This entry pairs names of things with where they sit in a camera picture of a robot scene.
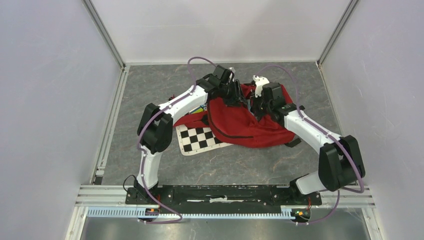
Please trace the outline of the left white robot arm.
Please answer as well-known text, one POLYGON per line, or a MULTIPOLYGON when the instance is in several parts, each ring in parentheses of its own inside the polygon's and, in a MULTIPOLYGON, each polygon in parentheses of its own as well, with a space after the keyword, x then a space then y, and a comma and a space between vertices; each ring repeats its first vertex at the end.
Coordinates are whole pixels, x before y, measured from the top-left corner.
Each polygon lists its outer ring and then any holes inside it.
POLYGON ((175 98, 155 105, 148 104, 140 120, 137 148, 141 151, 139 172, 134 182, 138 197, 145 204, 157 198, 159 164, 173 138, 174 124, 195 107, 214 98, 229 100, 232 104, 243 103, 240 82, 234 70, 217 65, 213 73, 196 80, 192 86, 175 98))

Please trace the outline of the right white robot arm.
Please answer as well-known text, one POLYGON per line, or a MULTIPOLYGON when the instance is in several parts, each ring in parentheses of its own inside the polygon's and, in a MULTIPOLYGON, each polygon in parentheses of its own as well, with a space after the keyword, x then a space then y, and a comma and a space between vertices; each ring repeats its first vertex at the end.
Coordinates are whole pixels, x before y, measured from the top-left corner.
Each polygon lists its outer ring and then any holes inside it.
POLYGON ((269 116, 318 153, 317 171, 290 182, 288 196, 293 203, 302 204, 313 192, 346 189, 353 182, 359 183, 358 193, 364 191, 362 179, 366 171, 355 137, 331 132, 309 118, 302 106, 286 101, 279 83, 255 77, 252 84, 251 111, 254 116, 269 116))

